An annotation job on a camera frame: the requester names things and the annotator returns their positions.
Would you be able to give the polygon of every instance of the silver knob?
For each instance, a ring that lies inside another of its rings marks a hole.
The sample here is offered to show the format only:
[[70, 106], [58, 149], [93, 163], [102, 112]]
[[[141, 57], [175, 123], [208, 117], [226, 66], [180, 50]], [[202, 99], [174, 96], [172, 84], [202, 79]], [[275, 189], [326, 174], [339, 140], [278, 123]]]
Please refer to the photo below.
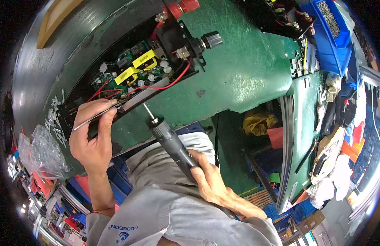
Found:
[[222, 43], [222, 37], [220, 36], [220, 33], [218, 33], [217, 31], [204, 34], [201, 37], [201, 44], [204, 49], [212, 49]]

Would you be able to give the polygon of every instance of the yellow transformer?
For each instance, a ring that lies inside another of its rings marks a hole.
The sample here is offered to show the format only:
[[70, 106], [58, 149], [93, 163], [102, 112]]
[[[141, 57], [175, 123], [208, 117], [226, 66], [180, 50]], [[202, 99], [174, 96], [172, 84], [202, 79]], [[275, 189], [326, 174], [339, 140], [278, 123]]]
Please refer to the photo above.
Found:
[[115, 82], [117, 85], [120, 85], [121, 83], [125, 82], [127, 85], [131, 85], [134, 83], [134, 81], [137, 80], [140, 70], [131, 66], [128, 69], [126, 69], [123, 73], [121, 73], [118, 77], [115, 78]]
[[155, 66], [157, 66], [158, 56], [153, 50], [149, 50], [142, 56], [138, 57], [133, 61], [133, 65], [135, 68], [142, 69], [144, 71], [151, 70]]

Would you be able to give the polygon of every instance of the red terminal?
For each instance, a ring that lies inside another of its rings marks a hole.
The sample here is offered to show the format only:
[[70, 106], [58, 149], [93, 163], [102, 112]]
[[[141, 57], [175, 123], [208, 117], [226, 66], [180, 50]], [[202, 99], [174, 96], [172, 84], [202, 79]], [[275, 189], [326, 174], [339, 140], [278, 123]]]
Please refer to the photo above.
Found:
[[[172, 12], [173, 16], [178, 19], [181, 17], [182, 13], [191, 12], [199, 8], [199, 2], [198, 0], [183, 0], [178, 4], [172, 3], [168, 5], [168, 8]], [[165, 7], [163, 7], [163, 12], [165, 15], [168, 15]]]
[[183, 9], [183, 13], [191, 12], [199, 8], [198, 0], [183, 0], [182, 2], [179, 3], [179, 5]]

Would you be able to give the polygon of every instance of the finger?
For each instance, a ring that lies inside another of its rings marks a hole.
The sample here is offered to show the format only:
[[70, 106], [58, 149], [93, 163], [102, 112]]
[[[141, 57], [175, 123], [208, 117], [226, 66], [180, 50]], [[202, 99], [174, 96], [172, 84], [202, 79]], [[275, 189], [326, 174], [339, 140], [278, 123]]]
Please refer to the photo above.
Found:
[[85, 108], [87, 108], [89, 106], [92, 106], [93, 104], [100, 103], [100, 102], [105, 102], [105, 101], [109, 101], [109, 100], [108, 99], [98, 99], [98, 100], [93, 100], [93, 101], [81, 104], [78, 107], [78, 111], [84, 110]]
[[97, 141], [99, 145], [111, 146], [112, 120], [118, 110], [114, 107], [101, 116], [98, 122]]
[[196, 166], [191, 168], [190, 171], [194, 179], [197, 181], [198, 187], [200, 189], [205, 190], [209, 188], [209, 184], [205, 178], [205, 173], [201, 168]]
[[[89, 118], [97, 115], [98, 113], [104, 110], [109, 109], [115, 103], [116, 103], [116, 100], [103, 100], [103, 101], [100, 100], [99, 102], [96, 102], [94, 104], [89, 104], [88, 107], [77, 112], [77, 116], [75, 116], [75, 120], [74, 120], [73, 129], [79, 126], [80, 124], [84, 123], [85, 121], [87, 121]], [[73, 135], [75, 139], [78, 139], [79, 141], [83, 141], [83, 142], [86, 141], [87, 143], [88, 131], [89, 131], [89, 123], [86, 123], [85, 125], [77, 129], [76, 131], [73, 131], [71, 135]]]
[[74, 127], [77, 127], [78, 125], [84, 123], [89, 118], [101, 113], [102, 111], [109, 109], [116, 102], [116, 99], [99, 99], [88, 102], [86, 104], [82, 104], [78, 108], [78, 112], [74, 120]]
[[198, 162], [198, 164], [201, 166], [202, 170], [204, 170], [205, 173], [210, 173], [213, 171], [212, 164], [209, 163], [207, 156], [204, 153], [192, 149], [188, 149], [188, 151]]

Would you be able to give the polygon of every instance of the sleeve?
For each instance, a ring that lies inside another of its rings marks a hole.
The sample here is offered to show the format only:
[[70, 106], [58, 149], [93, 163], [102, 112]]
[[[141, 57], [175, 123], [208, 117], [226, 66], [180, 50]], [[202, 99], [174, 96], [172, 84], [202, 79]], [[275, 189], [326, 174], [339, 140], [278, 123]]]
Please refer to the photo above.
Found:
[[271, 243], [271, 245], [283, 245], [276, 228], [273, 226], [271, 218], [261, 219], [258, 217], [250, 217], [243, 219], [242, 222], [251, 224], [253, 228], [257, 229], [265, 236], [265, 238]]
[[91, 212], [86, 216], [86, 245], [96, 246], [101, 234], [111, 218], [98, 212]]

